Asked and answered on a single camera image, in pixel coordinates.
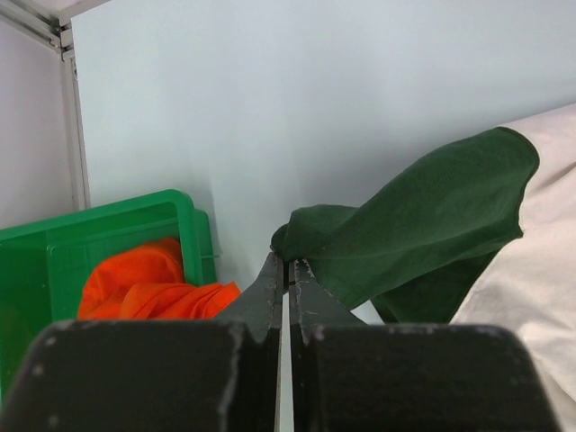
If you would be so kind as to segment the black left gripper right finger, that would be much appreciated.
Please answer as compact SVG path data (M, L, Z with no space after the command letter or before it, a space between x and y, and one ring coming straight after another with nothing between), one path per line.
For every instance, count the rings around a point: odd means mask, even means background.
M533 361L489 325L368 325L287 266L298 431L556 431Z

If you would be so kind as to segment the white and green t-shirt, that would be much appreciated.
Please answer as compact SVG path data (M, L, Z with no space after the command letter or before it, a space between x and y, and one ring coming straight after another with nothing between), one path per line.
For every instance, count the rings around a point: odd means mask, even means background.
M553 405L575 415L575 108L437 148L359 207L292 213L275 253L386 323L515 332Z

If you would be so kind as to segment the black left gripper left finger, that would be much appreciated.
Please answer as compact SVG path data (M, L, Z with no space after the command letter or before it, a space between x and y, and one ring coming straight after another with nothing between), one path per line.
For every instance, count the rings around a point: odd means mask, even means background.
M64 320L33 341L4 431L275 431L284 266L214 319Z

